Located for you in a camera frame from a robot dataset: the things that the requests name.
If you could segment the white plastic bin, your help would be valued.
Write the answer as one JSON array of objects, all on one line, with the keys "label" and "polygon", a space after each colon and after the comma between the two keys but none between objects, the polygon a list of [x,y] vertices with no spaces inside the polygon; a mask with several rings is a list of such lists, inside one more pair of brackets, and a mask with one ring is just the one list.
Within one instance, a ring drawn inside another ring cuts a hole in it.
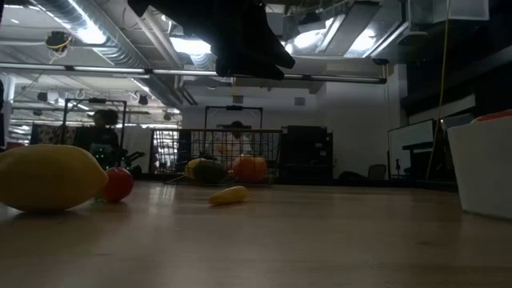
[{"label": "white plastic bin", "polygon": [[512,220],[512,117],[448,129],[465,212]]}]

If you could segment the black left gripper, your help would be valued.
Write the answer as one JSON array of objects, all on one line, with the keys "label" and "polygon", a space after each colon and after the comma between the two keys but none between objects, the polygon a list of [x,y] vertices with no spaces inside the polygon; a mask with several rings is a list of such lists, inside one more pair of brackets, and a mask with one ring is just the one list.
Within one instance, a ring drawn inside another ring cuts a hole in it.
[{"label": "black left gripper", "polygon": [[280,67],[296,61],[268,25],[263,0],[127,0],[141,17],[151,7],[215,45],[220,77],[247,76],[283,80]]}]

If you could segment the dark green avocado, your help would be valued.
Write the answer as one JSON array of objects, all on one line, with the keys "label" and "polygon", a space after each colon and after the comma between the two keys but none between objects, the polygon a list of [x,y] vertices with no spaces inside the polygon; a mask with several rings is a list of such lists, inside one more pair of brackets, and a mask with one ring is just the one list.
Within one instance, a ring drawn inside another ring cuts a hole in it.
[{"label": "dark green avocado", "polygon": [[200,160],[193,168],[194,180],[205,184],[216,184],[222,181],[227,172],[223,165],[211,160]]}]

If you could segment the black round ceiling device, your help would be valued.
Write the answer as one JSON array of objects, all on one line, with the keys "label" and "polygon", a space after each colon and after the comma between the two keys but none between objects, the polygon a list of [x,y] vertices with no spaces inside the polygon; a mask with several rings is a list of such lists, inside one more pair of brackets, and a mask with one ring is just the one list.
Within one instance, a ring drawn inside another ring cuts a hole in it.
[{"label": "black round ceiling device", "polygon": [[44,45],[53,52],[64,53],[72,42],[72,38],[73,36],[69,33],[55,30],[46,36]]}]

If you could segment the orange carrot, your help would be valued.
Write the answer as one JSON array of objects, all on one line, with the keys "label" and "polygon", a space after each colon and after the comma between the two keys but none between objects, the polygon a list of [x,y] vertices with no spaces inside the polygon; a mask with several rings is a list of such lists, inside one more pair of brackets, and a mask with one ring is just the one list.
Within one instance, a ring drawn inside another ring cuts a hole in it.
[{"label": "orange carrot", "polygon": [[503,111],[479,116],[479,117],[475,118],[472,122],[484,122],[484,121],[494,120],[497,118],[505,118],[505,117],[512,117],[512,109],[503,110]]}]

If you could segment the patterned cloth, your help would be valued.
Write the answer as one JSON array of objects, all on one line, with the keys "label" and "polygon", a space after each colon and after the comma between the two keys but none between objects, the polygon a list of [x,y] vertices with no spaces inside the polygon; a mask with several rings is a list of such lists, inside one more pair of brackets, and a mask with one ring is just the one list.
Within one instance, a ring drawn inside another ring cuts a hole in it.
[{"label": "patterned cloth", "polygon": [[76,127],[37,125],[34,130],[35,144],[72,145],[77,132]]}]

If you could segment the small yellow chili pepper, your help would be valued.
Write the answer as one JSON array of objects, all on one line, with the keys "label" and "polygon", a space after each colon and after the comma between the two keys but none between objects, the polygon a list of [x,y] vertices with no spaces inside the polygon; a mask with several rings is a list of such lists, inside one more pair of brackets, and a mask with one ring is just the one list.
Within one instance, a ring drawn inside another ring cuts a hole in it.
[{"label": "small yellow chili pepper", "polygon": [[231,205],[244,202],[248,199],[249,195],[249,190],[244,186],[233,186],[213,194],[209,198],[208,203],[211,206]]}]

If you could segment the narrow black workstation frame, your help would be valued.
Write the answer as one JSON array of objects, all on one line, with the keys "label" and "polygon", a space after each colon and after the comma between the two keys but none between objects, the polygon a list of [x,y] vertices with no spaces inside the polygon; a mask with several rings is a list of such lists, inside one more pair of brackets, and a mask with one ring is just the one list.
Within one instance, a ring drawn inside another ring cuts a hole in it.
[{"label": "narrow black workstation frame", "polygon": [[248,106],[239,106],[239,105],[230,105],[230,106],[205,106],[205,115],[204,115],[204,129],[207,128],[208,123],[208,112],[210,109],[216,110],[232,110],[232,111],[242,111],[242,110],[257,110],[260,113],[259,116],[259,129],[262,129],[263,126],[263,111],[262,107],[248,107]]}]

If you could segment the long corrugated silver duct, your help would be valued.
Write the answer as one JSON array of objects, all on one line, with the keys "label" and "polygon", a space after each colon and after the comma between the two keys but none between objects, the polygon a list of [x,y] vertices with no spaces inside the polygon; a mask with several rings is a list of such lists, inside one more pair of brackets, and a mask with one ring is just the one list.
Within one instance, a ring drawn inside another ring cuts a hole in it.
[{"label": "long corrugated silver duct", "polygon": [[134,68],[149,65],[94,0],[30,1],[85,44],[101,46],[94,51],[112,65]]}]

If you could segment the long horizontal overhead rail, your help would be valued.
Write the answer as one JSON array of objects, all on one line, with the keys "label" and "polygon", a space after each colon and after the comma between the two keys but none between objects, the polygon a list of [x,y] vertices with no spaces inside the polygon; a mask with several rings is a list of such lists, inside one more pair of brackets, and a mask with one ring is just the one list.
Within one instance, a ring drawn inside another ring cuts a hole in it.
[{"label": "long horizontal overhead rail", "polygon": [[[53,64],[33,64],[0,62],[0,69],[6,70],[41,70],[49,72],[78,72],[90,74],[120,74],[122,76],[146,76],[146,75],[173,75],[173,76],[198,76],[217,77],[214,71],[209,70],[185,70],[185,69],[153,69],[153,68],[125,68],[125,67],[100,67],[100,66],[70,66]],[[385,78],[343,76],[343,75],[315,75],[315,74],[284,74],[282,80],[307,81],[307,82],[346,82],[357,84],[385,84]]]}]

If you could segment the grey chair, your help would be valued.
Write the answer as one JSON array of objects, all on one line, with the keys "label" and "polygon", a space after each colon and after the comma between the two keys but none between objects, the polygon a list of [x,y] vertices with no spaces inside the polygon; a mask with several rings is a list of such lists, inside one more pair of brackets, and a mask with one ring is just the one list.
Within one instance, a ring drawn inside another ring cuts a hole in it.
[{"label": "grey chair", "polygon": [[368,169],[367,178],[370,180],[385,180],[387,173],[387,165],[376,164],[372,165]]}]

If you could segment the white board panel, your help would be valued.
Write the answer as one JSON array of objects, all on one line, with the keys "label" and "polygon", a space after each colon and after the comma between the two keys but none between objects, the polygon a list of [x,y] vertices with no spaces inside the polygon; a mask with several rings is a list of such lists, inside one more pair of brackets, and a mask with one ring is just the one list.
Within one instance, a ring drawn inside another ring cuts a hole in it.
[{"label": "white board panel", "polygon": [[435,121],[431,119],[388,131],[389,179],[413,179],[404,172],[404,169],[410,164],[410,158],[409,152],[403,150],[402,147],[421,142],[434,142],[434,126]]}]

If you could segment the yellow lemon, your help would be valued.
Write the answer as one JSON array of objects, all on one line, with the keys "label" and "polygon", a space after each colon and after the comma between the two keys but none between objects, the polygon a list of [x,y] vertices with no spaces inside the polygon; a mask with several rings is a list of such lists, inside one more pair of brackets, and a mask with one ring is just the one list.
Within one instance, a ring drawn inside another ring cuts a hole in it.
[{"label": "yellow lemon", "polygon": [[204,161],[205,161],[204,158],[195,158],[195,159],[188,161],[188,163],[185,166],[185,176],[187,176],[189,179],[195,179],[194,168],[196,167],[197,164],[204,162]]},{"label": "yellow lemon", "polygon": [[24,212],[57,212],[101,192],[106,172],[86,150],[38,144],[0,153],[0,203]]}]

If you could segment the small black side table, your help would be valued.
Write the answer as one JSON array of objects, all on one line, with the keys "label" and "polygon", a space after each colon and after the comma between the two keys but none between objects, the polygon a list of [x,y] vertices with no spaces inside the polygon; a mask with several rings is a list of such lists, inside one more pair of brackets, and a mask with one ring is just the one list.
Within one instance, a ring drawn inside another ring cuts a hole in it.
[{"label": "small black side table", "polygon": [[409,178],[421,180],[426,178],[433,145],[433,142],[421,142],[402,147],[403,150],[409,152],[410,164],[404,169]]}]

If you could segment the black shelf cabinet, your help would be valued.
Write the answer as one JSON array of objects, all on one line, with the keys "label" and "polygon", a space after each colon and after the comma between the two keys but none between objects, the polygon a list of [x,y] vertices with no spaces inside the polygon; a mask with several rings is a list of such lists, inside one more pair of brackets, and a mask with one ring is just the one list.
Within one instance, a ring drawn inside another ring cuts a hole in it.
[{"label": "black shelf cabinet", "polygon": [[324,126],[287,126],[281,140],[279,177],[332,179],[333,134]]}]

